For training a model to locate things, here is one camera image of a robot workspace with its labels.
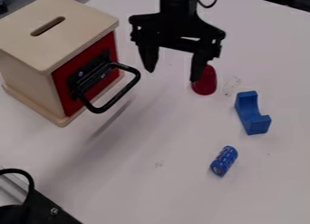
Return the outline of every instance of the blue u-shaped block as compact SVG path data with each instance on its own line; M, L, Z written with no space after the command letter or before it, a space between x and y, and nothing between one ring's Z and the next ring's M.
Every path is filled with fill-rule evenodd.
M256 91L237 94L235 108L248 135L267 133L271 124L269 115L261 115Z

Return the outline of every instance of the white table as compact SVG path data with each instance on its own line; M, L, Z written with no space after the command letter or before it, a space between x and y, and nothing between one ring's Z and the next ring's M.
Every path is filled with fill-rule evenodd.
M135 90L103 115L84 112L64 129L0 91L0 164L28 170L37 189L87 224L291 224L310 218L310 14L260 0L219 0L199 9L228 34L211 64L219 89L189 87L191 55L161 50L143 71L128 17L158 0L91 0L120 18L122 63L141 69ZM227 97L223 84L242 83ZM257 90L268 134L247 136L236 92ZM220 150L237 162L220 179L208 170Z

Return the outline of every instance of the red cup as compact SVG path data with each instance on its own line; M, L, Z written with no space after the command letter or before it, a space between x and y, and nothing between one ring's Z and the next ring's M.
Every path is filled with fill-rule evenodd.
M211 95L217 90L218 79L215 69L207 65L201 79L191 84L193 91L200 95Z

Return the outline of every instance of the box lid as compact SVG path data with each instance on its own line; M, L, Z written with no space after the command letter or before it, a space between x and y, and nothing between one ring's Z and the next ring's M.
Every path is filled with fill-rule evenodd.
M73 0L37 0L0 20L0 49L48 74L117 25L117 18Z

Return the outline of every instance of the blue cylinder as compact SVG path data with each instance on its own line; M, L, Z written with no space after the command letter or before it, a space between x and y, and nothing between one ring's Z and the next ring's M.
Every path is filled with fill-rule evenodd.
M237 150L231 146L226 146L211 163L210 168L215 174L223 177L236 159Z

